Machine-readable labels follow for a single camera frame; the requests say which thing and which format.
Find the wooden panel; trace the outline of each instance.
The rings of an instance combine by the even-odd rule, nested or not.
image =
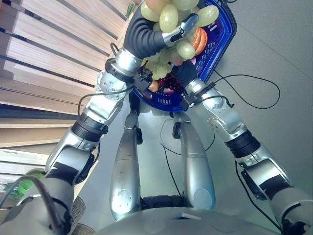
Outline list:
[[[0,54],[89,84],[95,84],[95,78],[98,75],[98,72],[94,70],[2,32],[0,33]]]
[[[50,155],[50,153],[54,150],[56,145],[57,145],[56,143],[48,143],[48,144],[10,147],[7,149],[27,152],[27,153],[40,153],[40,154]]]
[[[0,128],[67,128],[74,120],[0,118]]]
[[[66,0],[118,36],[125,21],[100,0]]]
[[[0,27],[100,70],[104,67],[105,55],[6,4],[0,10]]]
[[[64,114],[77,115],[77,105],[36,97],[28,94],[0,90],[0,104],[40,109]]]
[[[93,93],[94,90],[92,87],[2,59],[0,76],[77,96]]]
[[[126,15],[127,8],[130,3],[134,3],[132,0],[107,0],[112,4],[120,13]]]
[[[56,143],[67,128],[0,129],[0,147]]]
[[[110,42],[115,41],[114,38],[104,31],[55,0],[14,0],[14,2],[17,4],[21,2],[20,5],[27,10],[34,12],[107,53],[111,50]]]
[[[0,182],[3,182],[6,184],[9,182],[14,182],[20,177],[21,177],[21,175],[6,175],[6,174],[0,173]]]
[[[78,104],[80,100],[79,96],[70,95],[67,93],[58,92],[51,89],[38,87],[1,77],[0,77],[0,88],[4,88],[5,90],[9,91],[20,92],[23,94],[31,94],[43,98],[50,98],[57,101],[68,102],[71,104]],[[83,105],[86,105],[87,101],[88,101],[87,99],[83,100]]]
[[[0,163],[0,174],[10,173],[10,174],[26,174],[32,169],[44,168],[38,167],[37,165],[21,165],[21,164],[11,164],[11,163]]]
[[[11,163],[26,163],[33,165],[45,165],[49,155],[20,152],[10,149],[0,149],[0,161]]]

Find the wire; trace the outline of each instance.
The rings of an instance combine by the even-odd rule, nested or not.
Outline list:
[[[78,116],[80,116],[80,106],[82,105],[82,101],[83,101],[85,98],[89,97],[89,96],[120,94],[120,93],[127,92],[127,91],[131,90],[132,88],[134,88],[134,86],[130,86],[129,88],[124,89],[124,90],[121,90],[121,91],[119,91],[119,92],[106,92],[106,93],[86,94],[86,95],[84,95],[83,97],[81,97],[80,100],[79,100],[79,102],[78,102],[77,114],[78,114]]]
[[[98,160],[99,155],[100,155],[100,141],[99,141],[99,144],[98,144],[98,152],[97,152],[97,156],[96,156],[96,158],[94,159],[93,164],[95,164],[95,162]]]
[[[201,99],[201,100],[195,102],[195,105],[196,105],[196,104],[199,104],[199,103],[201,103],[201,102],[203,102],[203,101],[205,101],[205,100],[207,100],[207,99],[213,99],[213,98],[224,98],[224,99],[226,100],[226,104],[227,104],[230,108],[234,107],[234,105],[235,105],[235,104],[230,104],[228,98],[227,98],[226,96],[224,96],[224,95],[214,95],[214,96],[210,96],[210,97]]]
[[[112,50],[114,56],[116,56],[117,52],[115,50],[119,51],[119,48],[117,47],[117,45],[115,43],[110,43],[110,47],[111,47],[111,50]]]
[[[0,201],[0,208],[3,206],[6,198],[9,196],[9,194],[11,193],[11,191],[19,184],[20,181],[22,180],[31,180],[34,185],[36,186],[36,188],[38,189],[44,203],[45,206],[47,208],[50,220],[51,220],[51,227],[54,230],[55,234],[57,235],[65,235],[64,231],[63,231],[63,225],[62,222],[60,220],[59,214],[56,211],[55,205],[53,203],[53,199],[51,197],[51,195],[49,194],[49,192],[47,191],[47,189],[45,188],[44,184],[37,179],[34,176],[31,175],[24,175],[22,177],[20,177],[19,179],[17,179],[12,186],[9,188],[9,190],[5,193],[4,197],[1,199]]]
[[[224,80],[224,81],[234,90],[234,92],[239,96],[239,98],[240,98],[243,102],[245,102],[247,105],[250,105],[250,106],[253,107],[253,108],[256,108],[256,109],[269,109],[269,108],[271,108],[271,107],[274,107],[274,106],[278,103],[278,101],[279,101],[279,99],[280,99],[280,95],[281,95],[280,89],[279,89],[279,87],[276,85],[276,83],[274,83],[274,82],[272,82],[272,81],[269,81],[269,80],[267,80],[267,79],[260,78],[260,77],[255,77],[255,76],[251,76],[251,75],[246,75],[246,74],[233,74],[233,75],[228,75],[228,76],[226,76],[226,77],[223,77],[223,76],[220,75],[216,70],[214,70],[214,72],[215,72],[218,76],[221,77],[220,79],[218,79],[217,81],[215,81],[215,83],[218,83],[219,81]],[[266,82],[269,82],[269,83],[273,84],[273,85],[277,88],[277,90],[278,90],[278,98],[277,98],[277,100],[274,102],[274,104],[272,104],[272,105],[270,105],[270,106],[268,106],[268,107],[257,107],[257,106],[255,106],[255,105],[253,105],[253,104],[250,104],[250,103],[247,102],[247,101],[236,91],[236,89],[226,80],[226,78],[228,78],[228,77],[235,77],[235,76],[251,77],[251,78],[254,78],[254,79],[266,81]]]
[[[170,152],[172,152],[172,153],[174,153],[174,154],[177,154],[177,155],[180,155],[181,156],[181,153],[178,153],[178,152],[175,152],[174,150],[172,150],[172,149],[169,149],[168,147],[166,147],[165,146],[165,143],[164,143],[164,141],[163,141],[163,139],[162,139],[162,131],[163,131],[163,128],[164,128],[164,124],[165,124],[165,122],[167,122],[167,121],[171,121],[172,119],[166,119],[166,120],[164,120],[164,123],[163,123],[163,125],[162,125],[162,127],[161,127],[161,131],[160,131],[160,139],[161,139],[161,145],[166,149],[166,150],[168,150],[168,151],[170,151]],[[213,145],[213,143],[214,143],[214,141],[215,141],[215,134],[214,134],[214,136],[213,136],[213,141],[211,142],[211,144],[205,149],[205,152],[210,148],[210,147],[212,147],[212,145]]]
[[[212,143],[205,149],[205,152],[206,152],[207,150],[209,150],[210,147],[212,147],[212,145],[214,144],[214,141],[215,141],[215,134],[214,134],[214,136],[213,136]]]
[[[173,179],[174,185],[175,185],[175,187],[176,187],[176,189],[177,189],[177,192],[178,192],[179,196],[181,197],[181,193],[180,193],[180,191],[179,191],[179,189],[178,189],[178,187],[177,187],[176,181],[175,181],[174,176],[173,176],[173,174],[172,174],[172,171],[171,171],[171,168],[170,168],[170,164],[168,163],[168,158],[167,158],[166,149],[165,149],[165,147],[164,147],[163,144],[161,144],[161,145],[162,145],[162,147],[163,147],[163,149],[164,149],[164,153],[165,153],[165,158],[166,158],[167,166],[168,166],[168,169],[169,169],[169,171],[170,171],[170,173],[171,173],[171,177],[172,177],[172,179]]]
[[[237,177],[241,183],[241,185],[244,187],[244,190],[246,191],[246,195],[248,196],[250,202],[252,203],[252,205],[254,205],[254,207],[262,214],[266,217],[266,219],[268,219],[280,232],[282,231],[281,228],[279,227],[279,225],[277,223],[275,223],[275,221],[273,221],[264,211],[262,211],[255,203],[254,201],[252,200],[252,198],[250,197],[250,194],[248,192],[248,190],[246,189],[242,179],[240,178],[239,176],[239,173],[238,173],[238,166],[237,166],[237,162],[235,161],[235,168],[236,168],[236,174],[237,174]]]

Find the blue plastic basket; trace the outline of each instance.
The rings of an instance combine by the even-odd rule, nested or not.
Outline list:
[[[204,82],[211,76],[237,31],[235,18],[226,1],[206,0],[205,4],[217,6],[220,13],[214,23],[203,27],[208,35],[208,42],[203,52],[196,56],[195,66],[198,77]],[[156,109],[169,112],[184,111],[179,105],[180,94],[165,95],[163,92],[140,92],[137,89],[134,89],[134,93],[143,102]]]

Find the black joint band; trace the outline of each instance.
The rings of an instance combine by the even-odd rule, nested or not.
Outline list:
[[[106,72],[112,74],[118,80],[121,80],[125,83],[132,83],[133,77],[128,77],[128,76],[120,74],[118,71],[115,70],[115,68],[113,68],[113,66],[112,66],[113,63],[115,63],[114,59],[108,59],[106,61],[105,65],[104,65]]]
[[[237,138],[226,142],[226,146],[234,154],[235,158],[242,158],[256,151],[260,146],[260,142],[252,136],[248,130]]]
[[[100,137],[108,132],[107,125],[96,122],[89,117],[83,118],[83,116],[80,116],[72,126],[72,132],[79,137],[88,141],[98,142]]]

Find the floor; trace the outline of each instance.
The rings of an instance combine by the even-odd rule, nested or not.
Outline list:
[[[229,6],[238,30],[216,70],[222,75],[245,73],[269,79],[280,87],[281,99],[271,109],[258,110],[242,102],[226,83],[219,83],[217,88],[236,104],[235,109],[249,130],[285,167],[293,184],[313,194],[313,2],[238,0]],[[214,73],[210,81],[217,79]],[[229,81],[257,106],[269,106],[277,98],[277,90],[268,83],[244,77],[233,77]],[[114,222],[108,204],[110,180],[123,131],[121,123],[128,112],[128,102],[124,102],[109,133],[102,139],[100,162],[80,193],[86,204],[80,222],[95,230]],[[192,109],[188,114],[194,117]],[[207,147],[213,134],[203,120],[193,120]],[[171,138],[170,117],[144,106],[139,123],[144,138],[144,143],[138,146],[141,195],[176,194],[160,145],[162,137],[167,147],[180,152],[180,142]],[[224,143],[217,138],[207,156],[217,198],[214,210],[275,230],[249,202],[236,178],[234,158]],[[180,156],[168,153],[168,157],[178,188],[182,189]],[[273,216],[267,202],[256,199],[255,202]]]

